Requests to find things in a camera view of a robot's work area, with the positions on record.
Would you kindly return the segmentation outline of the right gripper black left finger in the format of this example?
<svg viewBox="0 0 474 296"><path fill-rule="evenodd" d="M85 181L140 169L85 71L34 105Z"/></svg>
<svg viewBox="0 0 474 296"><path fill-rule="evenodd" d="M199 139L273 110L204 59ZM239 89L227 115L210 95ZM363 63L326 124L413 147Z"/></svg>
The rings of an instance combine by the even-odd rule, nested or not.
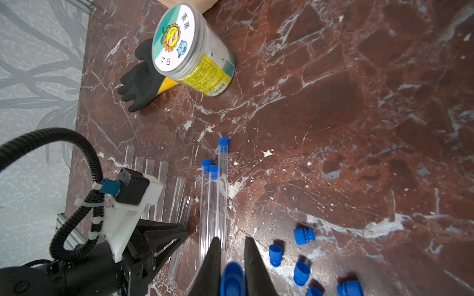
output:
<svg viewBox="0 0 474 296"><path fill-rule="evenodd" d="M189 296L218 296L221 280L220 239L214 237Z"/></svg>

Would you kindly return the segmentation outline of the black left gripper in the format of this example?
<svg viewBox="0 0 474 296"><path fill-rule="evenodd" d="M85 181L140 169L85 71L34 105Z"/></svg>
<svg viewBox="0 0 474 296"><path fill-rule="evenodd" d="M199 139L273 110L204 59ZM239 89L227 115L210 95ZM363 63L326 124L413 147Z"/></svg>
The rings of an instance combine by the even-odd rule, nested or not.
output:
<svg viewBox="0 0 474 296"><path fill-rule="evenodd" d="M188 232L181 224L140 219L122 255L122 295L145 296L159 271L187 238Z"/></svg>

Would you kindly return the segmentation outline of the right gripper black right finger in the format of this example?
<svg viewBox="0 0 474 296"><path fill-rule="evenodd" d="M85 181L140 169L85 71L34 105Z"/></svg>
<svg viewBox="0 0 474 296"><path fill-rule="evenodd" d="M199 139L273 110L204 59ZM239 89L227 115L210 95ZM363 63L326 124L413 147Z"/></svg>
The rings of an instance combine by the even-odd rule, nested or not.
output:
<svg viewBox="0 0 474 296"><path fill-rule="evenodd" d="M245 239L244 269L248 296L278 295L252 237Z"/></svg>

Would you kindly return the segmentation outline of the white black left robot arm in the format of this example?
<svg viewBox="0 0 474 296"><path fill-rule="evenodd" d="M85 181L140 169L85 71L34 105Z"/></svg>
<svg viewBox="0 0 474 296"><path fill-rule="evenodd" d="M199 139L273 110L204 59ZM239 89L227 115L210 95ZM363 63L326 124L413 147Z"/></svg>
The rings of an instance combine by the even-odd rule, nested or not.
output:
<svg viewBox="0 0 474 296"><path fill-rule="evenodd" d="M145 296L171 255L186 241L180 224L140 220L125 245L122 260L103 242L76 261L1 269L3 296Z"/></svg>

